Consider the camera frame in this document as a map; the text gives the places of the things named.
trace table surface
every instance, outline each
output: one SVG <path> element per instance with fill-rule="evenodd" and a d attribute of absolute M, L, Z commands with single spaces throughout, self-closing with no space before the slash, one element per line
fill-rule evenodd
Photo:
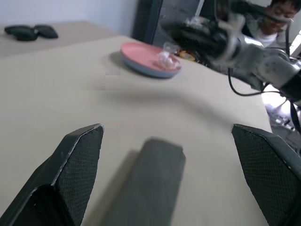
<path fill-rule="evenodd" d="M 64 135 L 103 123 L 82 225 L 97 225 L 145 140 L 159 137 L 183 146 L 186 155 L 173 226 L 267 226 L 231 135 L 233 123 L 271 131 L 261 97 L 239 97 L 226 76 L 185 60 L 172 79 L 141 76 L 119 54 L 133 40 L 93 27 L 100 36 L 51 45 L 43 40 L 36 48 L 0 37 L 0 53 L 3 43 L 15 47 L 0 58 L 0 215 Z M 70 36 L 64 29 L 59 34 Z M 234 85 L 251 91 L 240 81 Z"/>

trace pink plate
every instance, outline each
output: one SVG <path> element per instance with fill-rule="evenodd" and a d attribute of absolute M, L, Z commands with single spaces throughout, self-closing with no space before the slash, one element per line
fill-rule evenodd
<path fill-rule="evenodd" d="M 181 66 L 175 69 L 163 69 L 158 64 L 158 54 L 162 51 L 161 48 L 151 46 L 144 43 L 129 42 L 121 46 L 121 53 L 131 61 L 147 67 L 151 70 L 156 70 L 160 72 L 178 72 Z M 180 61 L 174 56 L 170 55 L 174 62 Z"/>

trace gray block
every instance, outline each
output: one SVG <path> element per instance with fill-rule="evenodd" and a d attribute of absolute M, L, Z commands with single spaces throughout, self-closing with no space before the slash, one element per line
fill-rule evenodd
<path fill-rule="evenodd" d="M 170 225 L 185 160 L 182 147 L 147 141 L 102 225 Z"/>

